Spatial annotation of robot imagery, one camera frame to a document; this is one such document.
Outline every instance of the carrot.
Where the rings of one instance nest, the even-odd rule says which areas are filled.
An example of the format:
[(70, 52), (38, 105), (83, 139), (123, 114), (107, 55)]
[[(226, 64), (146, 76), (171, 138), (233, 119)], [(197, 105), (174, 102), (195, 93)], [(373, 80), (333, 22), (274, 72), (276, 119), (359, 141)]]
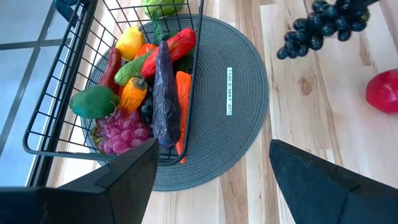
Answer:
[[(178, 155), (181, 155), (182, 150), (184, 149), (184, 139), (185, 139), (185, 128), (187, 127), (187, 116), (188, 116), (188, 107), (189, 107), (189, 94), (191, 92), (191, 75), (185, 72), (177, 72), (175, 76), (175, 84), (177, 86), (177, 95), (178, 102), (181, 107), (181, 119), (180, 119), (180, 130), (181, 137), (180, 140), (176, 143), (175, 147), (177, 148)], [(180, 161), (181, 163), (185, 163), (185, 157)]]

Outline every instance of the toy fruit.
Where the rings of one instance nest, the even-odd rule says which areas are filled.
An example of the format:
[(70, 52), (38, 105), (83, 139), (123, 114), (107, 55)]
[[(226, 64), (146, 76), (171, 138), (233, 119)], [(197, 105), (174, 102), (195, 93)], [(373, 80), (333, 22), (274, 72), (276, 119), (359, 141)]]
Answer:
[(120, 97), (110, 88), (93, 86), (74, 94), (70, 108), (82, 118), (96, 119), (110, 115), (119, 102)]
[(144, 34), (138, 27), (127, 28), (116, 42), (116, 48), (122, 58), (128, 62), (134, 59), (142, 45), (144, 45)]
[(398, 113), (398, 69), (376, 75), (366, 87), (366, 101), (387, 113)]

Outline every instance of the eggplant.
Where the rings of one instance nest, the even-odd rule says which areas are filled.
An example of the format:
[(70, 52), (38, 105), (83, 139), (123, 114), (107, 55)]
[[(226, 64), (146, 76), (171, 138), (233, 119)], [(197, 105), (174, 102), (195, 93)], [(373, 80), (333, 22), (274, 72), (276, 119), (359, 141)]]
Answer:
[(173, 73), (172, 58), (166, 41), (159, 45), (156, 56), (156, 73), (152, 93), (154, 115), (152, 131), (159, 140), (159, 145), (172, 147), (181, 136), (181, 108), (178, 102), (177, 86)]

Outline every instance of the wire basket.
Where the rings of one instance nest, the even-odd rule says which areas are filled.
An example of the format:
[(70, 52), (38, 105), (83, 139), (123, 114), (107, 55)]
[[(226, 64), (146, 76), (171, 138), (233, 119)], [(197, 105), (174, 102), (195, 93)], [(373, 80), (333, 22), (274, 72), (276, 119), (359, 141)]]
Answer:
[[(116, 44), (125, 28), (140, 27), (146, 42), (153, 42), (154, 28), (151, 18), (144, 14), (145, 8), (157, 6), (163, 14), (163, 7), (173, 6), (182, 9), (175, 15), (160, 18), (162, 32), (180, 31), (189, 27), (196, 30), (197, 42), (190, 67), (192, 89), (184, 149), (181, 155), (178, 155), (175, 148), (160, 148), (159, 165), (174, 165), (185, 156), (197, 69), (203, 0), (195, 1), (195, 3), (200, 2), (198, 5), (190, 4), (189, 0), (184, 3), (176, 3), (177, 0), (170, 2), (162, 5), (124, 6), (118, 0), (70, 0), (68, 4), (65, 1), (54, 1), (57, 10), (69, 20), (69, 23), (23, 138), (23, 146), (28, 153), (90, 159), (102, 165), (116, 157), (97, 150), (90, 136), (94, 120), (83, 119), (73, 114), (69, 108), (70, 98), (78, 91), (97, 84), (108, 61), (108, 50)], [(44, 127), (40, 126), (39, 122), (36, 124), (38, 119), (46, 120)], [(32, 145), (31, 143), (37, 142), (37, 139), (39, 145)]]

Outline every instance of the cucumber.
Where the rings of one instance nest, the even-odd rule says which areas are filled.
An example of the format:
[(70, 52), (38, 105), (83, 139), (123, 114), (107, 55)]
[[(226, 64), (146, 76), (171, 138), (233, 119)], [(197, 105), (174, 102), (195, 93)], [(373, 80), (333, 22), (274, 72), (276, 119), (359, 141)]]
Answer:
[(110, 88), (94, 86), (74, 94), (70, 100), (70, 108), (82, 118), (96, 119), (113, 113), (119, 102), (120, 97)]
[(121, 67), (114, 76), (114, 82), (119, 86), (124, 86), (131, 78), (138, 77), (139, 74), (141, 74), (142, 66), (144, 65), (145, 60), (147, 60), (153, 51), (154, 50), (151, 50), (143, 56), (136, 58)]

